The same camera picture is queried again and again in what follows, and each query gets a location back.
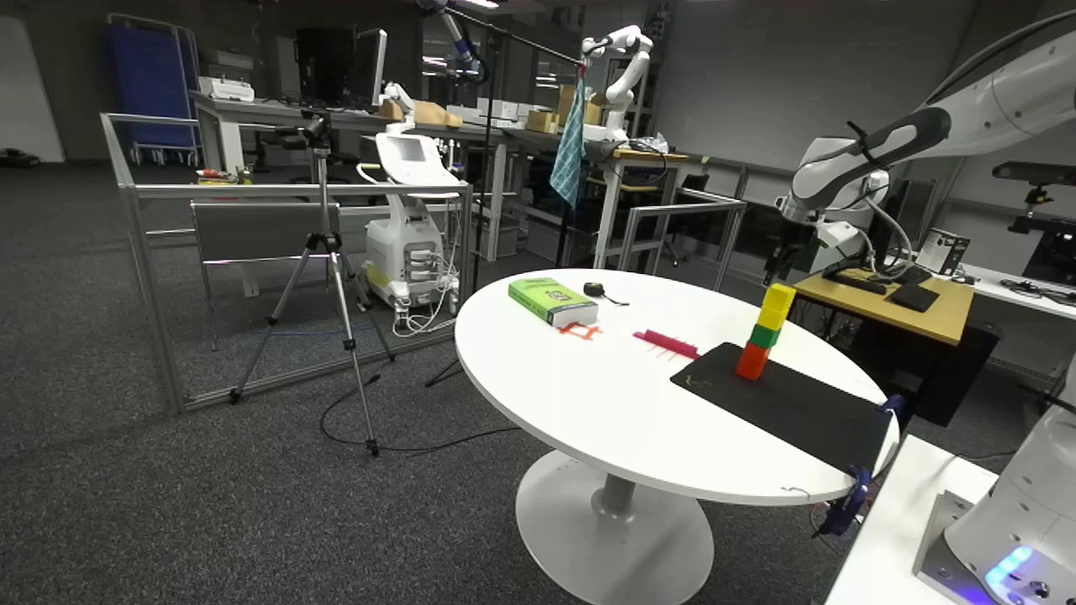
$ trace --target tripod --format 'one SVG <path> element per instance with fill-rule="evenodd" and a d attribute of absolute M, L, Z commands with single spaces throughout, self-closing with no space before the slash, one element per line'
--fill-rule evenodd
<path fill-rule="evenodd" d="M 360 406 L 363 406 L 363 425 L 366 425 L 366 449 L 369 458 L 379 453 L 378 446 L 378 436 L 375 436 L 375 418 L 369 418 L 369 406 L 366 406 L 366 383 L 363 383 L 363 365 L 360 365 L 360 349 L 358 349 L 358 332 L 353 332 L 353 323 L 349 323 L 349 311 L 347 311 L 347 289 L 343 289 L 343 267 L 347 260 L 340 256 L 340 234 L 333 231 L 333 223 L 330 223 L 330 149 L 325 149 L 325 119 L 314 122 L 308 130 L 303 130 L 308 137 L 308 156 L 314 156 L 314 167 L 316 167 L 316 185 L 320 185 L 320 216 L 324 216 L 324 226 L 320 231 L 308 231 L 305 234 L 305 247 L 303 247 L 303 260 L 300 267 L 293 269 L 289 284 L 284 286 L 284 297 L 277 300 L 273 314 L 270 314 L 270 331 L 261 332 L 254 360 L 246 363 L 237 389 L 229 389 L 229 400 L 239 402 L 242 400 L 242 387 L 249 383 L 270 337 L 277 332 L 278 318 L 284 318 L 284 311 L 289 306 L 293 300 L 293 289 L 308 261 L 308 256 L 325 256 L 330 260 L 330 277 L 333 277 L 333 289 L 335 289 L 335 303 L 340 303 L 340 323 L 343 323 L 343 349 L 349 353 L 349 372 L 358 380 L 358 392 L 360 392 Z"/>

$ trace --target metal frame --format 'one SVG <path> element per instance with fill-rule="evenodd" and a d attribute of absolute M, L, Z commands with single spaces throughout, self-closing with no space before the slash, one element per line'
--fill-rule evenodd
<path fill-rule="evenodd" d="M 124 157 L 120 137 L 113 123 L 200 123 L 195 119 L 161 119 L 161 113 L 100 113 L 100 128 L 103 128 L 103 146 L 107 146 L 107 157 L 111 157 L 111 173 L 113 173 L 113 185 L 117 185 L 117 201 L 120 201 L 120 216 L 124 216 L 124 238 L 127 238 L 127 256 L 136 267 L 136 286 L 138 286 L 138 300 L 146 311 L 146 325 L 148 325 L 148 339 L 153 339 L 153 353 L 156 353 L 156 369 L 161 380 L 161 396 L 164 396 L 164 414 L 185 414 L 185 402 L 226 402 L 229 389 L 208 389 L 208 392 L 190 392 L 190 387 L 182 383 L 178 363 L 175 363 L 175 345 L 168 339 L 168 325 L 164 325 L 164 314 L 161 314 L 161 300 L 158 300 L 158 274 L 153 261 L 153 248 L 148 238 L 153 231 L 146 230 L 146 201 L 192 201 L 192 198 L 205 198 L 205 185 L 138 185 L 130 174 L 130 164 Z M 410 187 L 410 185 L 330 185 L 330 195 L 406 195 L 406 192 L 455 192 L 462 201 L 462 238 L 458 238 L 458 260 L 469 260 L 469 252 L 474 252 L 470 242 L 470 198 L 474 187 L 464 185 L 440 185 L 440 187 Z M 226 198 L 300 198 L 300 195 L 320 195 L 320 185 L 222 185 L 211 187 L 211 195 L 226 195 Z M 474 293 L 474 277 L 469 269 L 470 261 L 462 261 L 462 293 L 464 300 Z M 335 360 L 335 363 L 324 363 L 324 365 L 305 365 L 295 372 L 284 372 L 284 377 L 270 377 L 270 380 L 257 380 L 246 387 L 246 392 L 270 392 L 270 389 L 284 389 L 293 383 L 305 383 L 316 377 L 330 377 L 347 369 L 349 360 Z"/>
<path fill-rule="evenodd" d="M 739 223 L 743 223 L 747 201 L 743 198 L 730 198 L 730 195 L 701 192 L 701 187 L 683 187 L 683 195 L 703 198 L 703 201 L 688 201 L 688 205 L 639 205 L 639 207 L 629 213 L 627 238 L 618 247 L 618 269 L 629 269 L 632 252 L 659 248 L 659 247 L 637 247 L 637 231 L 639 231 L 644 219 L 655 216 L 655 219 L 671 223 L 672 216 L 730 213 L 730 223 L 728 223 L 723 238 L 719 238 L 719 256 L 718 256 L 718 284 L 712 286 L 719 289 L 723 279 L 728 279 L 728 269 L 730 269 L 730 256 L 733 256 L 733 247 L 736 247 L 736 234 L 739 234 Z"/>

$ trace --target white device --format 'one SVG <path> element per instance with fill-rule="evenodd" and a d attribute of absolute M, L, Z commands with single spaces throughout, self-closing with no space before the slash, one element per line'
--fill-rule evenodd
<path fill-rule="evenodd" d="M 977 55 L 963 70 L 1074 16 L 1076 10 L 1066 10 L 1024 27 Z M 875 133 L 861 133 L 861 142 L 803 163 L 780 213 L 789 226 L 806 226 L 798 230 L 799 234 L 861 174 L 912 157 L 989 156 L 1074 119 L 1076 35 L 1063 35 L 947 99 L 933 93 L 927 104 Z M 1070 402 L 1066 409 L 1052 406 L 1035 425 L 992 493 L 955 522 L 944 540 L 997 603 L 1076 603 L 1076 418 Z"/>
<path fill-rule="evenodd" d="M 229 76 L 200 76 L 200 90 L 205 99 L 215 99 L 215 101 L 242 101 L 242 104 L 257 101 L 257 88 L 254 83 L 229 81 Z"/>
<path fill-rule="evenodd" d="M 433 137 L 423 133 L 378 133 L 378 156 L 390 181 L 396 185 L 462 185 L 440 164 Z M 369 289 L 395 306 L 396 337 L 427 332 L 440 311 L 458 306 L 458 267 L 455 242 L 443 242 L 432 198 L 455 198 L 455 192 L 413 192 L 388 195 L 390 219 L 366 226 L 366 261 L 363 277 Z"/>
<path fill-rule="evenodd" d="M 653 41 L 637 27 L 618 27 L 612 29 L 609 37 L 595 41 L 595 37 L 585 37 L 582 41 L 582 56 L 593 61 L 593 56 L 602 56 L 609 49 L 616 55 L 632 55 L 632 65 L 627 69 L 627 74 L 618 74 L 609 88 L 606 88 L 606 128 L 602 133 L 609 142 L 629 142 L 627 133 L 627 110 L 632 108 L 637 93 L 632 88 L 645 76 L 645 69 L 650 69 L 650 47 Z"/>

